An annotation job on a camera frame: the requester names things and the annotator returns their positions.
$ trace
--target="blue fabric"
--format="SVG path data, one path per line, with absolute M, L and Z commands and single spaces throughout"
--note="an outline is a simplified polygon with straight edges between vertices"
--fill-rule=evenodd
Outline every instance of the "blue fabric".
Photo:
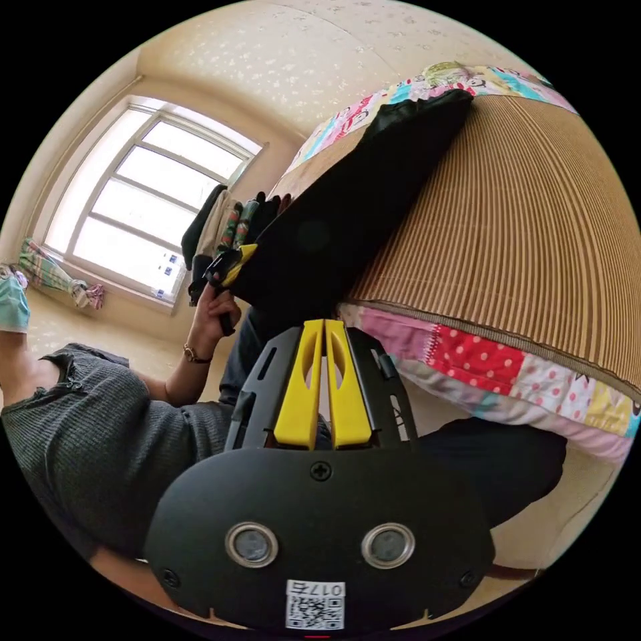
M 31 311 L 25 291 L 10 271 L 0 272 L 0 331 L 26 334 Z

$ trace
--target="screw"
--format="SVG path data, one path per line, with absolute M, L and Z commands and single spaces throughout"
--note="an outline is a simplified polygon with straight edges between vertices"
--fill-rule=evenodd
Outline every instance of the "screw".
M 162 581 L 168 588 L 173 588 L 176 590 L 180 587 L 180 579 L 178 574 L 172 570 L 163 570 L 162 571 Z
M 476 583 L 476 576 L 472 571 L 463 574 L 463 576 L 461 576 L 461 580 L 459 581 L 459 585 L 462 588 L 471 588 L 474 583 Z
M 310 474 L 315 481 L 326 481 L 332 475 L 332 468 L 329 463 L 319 461 L 312 465 Z

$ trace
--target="white ceiling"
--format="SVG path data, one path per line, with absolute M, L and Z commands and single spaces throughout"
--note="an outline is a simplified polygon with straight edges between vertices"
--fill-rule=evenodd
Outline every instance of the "white ceiling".
M 458 61 L 533 69 L 474 29 L 391 0 L 248 0 L 142 47 L 138 71 L 198 86 L 306 138 L 365 95 Z

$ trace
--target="window pane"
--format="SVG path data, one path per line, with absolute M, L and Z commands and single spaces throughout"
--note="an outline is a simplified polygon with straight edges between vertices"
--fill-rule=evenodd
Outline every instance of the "window pane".
M 191 211 L 113 178 L 92 211 L 177 246 L 194 220 Z
M 154 125 L 143 140 L 191 160 L 223 178 L 229 178 L 242 162 L 241 158 L 213 143 L 165 122 Z
M 185 107 L 174 107 L 172 109 L 172 112 L 177 116 L 181 116 L 186 120 L 191 120 L 192 122 L 195 122 L 212 132 L 220 134 L 227 140 L 235 142 L 239 147 L 242 147 L 250 154 L 252 154 L 252 156 L 255 156 L 262 149 L 260 145 L 257 145 L 255 142 L 249 140 L 249 138 L 245 138 L 242 134 L 235 132 L 233 129 L 230 129 L 221 122 L 217 122 L 216 120 L 207 118 L 207 116 L 203 116 L 198 112 L 193 112 L 192 110 L 186 109 Z
M 142 147 L 129 154 L 118 174 L 197 209 L 218 184 L 209 176 Z
M 47 232 L 46 244 L 64 254 L 91 192 L 127 141 L 151 118 L 127 110 L 96 143 L 71 179 Z
M 73 255 L 163 292 L 164 300 L 184 273 L 181 256 L 94 218 L 85 221 Z

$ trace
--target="hanging clothes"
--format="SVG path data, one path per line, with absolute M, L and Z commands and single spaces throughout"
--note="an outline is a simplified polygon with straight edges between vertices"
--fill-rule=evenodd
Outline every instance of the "hanging clothes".
M 227 219 L 227 225 L 225 225 L 225 230 L 223 231 L 220 242 L 216 247 L 216 254 L 214 258 L 218 256 L 221 252 L 224 252 L 226 249 L 231 249 L 232 245 L 234 244 L 234 238 L 236 237 L 236 229 L 238 227 L 238 221 L 240 220 L 243 209 L 244 209 L 244 206 L 241 202 L 237 202 L 234 204 L 234 208 L 229 214 L 229 217 Z
M 192 284 L 203 280 L 205 270 L 217 255 L 217 249 L 222 243 L 227 228 L 233 224 L 242 204 L 233 199 L 228 191 L 223 192 L 216 200 L 207 225 L 202 231 L 196 255 L 192 259 Z M 196 306 L 203 287 L 190 288 L 190 306 Z
M 236 234 L 234 236 L 234 242 L 232 243 L 232 249 L 238 249 L 241 245 L 244 245 L 246 242 L 247 232 L 249 231 L 249 226 L 252 222 L 254 214 L 258 211 L 259 207 L 264 208 L 265 203 L 262 204 L 258 200 L 249 200 L 245 207 L 243 208 L 242 215 L 238 221 L 238 227 L 236 228 Z
M 276 218 L 280 203 L 280 196 L 275 196 L 263 206 L 258 207 L 249 225 L 245 244 L 249 245 L 256 242 L 263 230 Z
M 196 255 L 198 241 L 203 233 L 203 229 L 205 228 L 205 225 L 209 223 L 210 215 L 214 209 L 216 201 L 225 189 L 227 189 L 227 185 L 216 185 L 216 187 L 214 187 L 212 193 L 207 197 L 207 200 L 200 208 L 195 219 L 183 234 L 182 240 L 180 241 L 180 247 L 182 249 L 182 256 L 185 260 L 185 266 L 188 271 L 192 268 L 192 261 Z

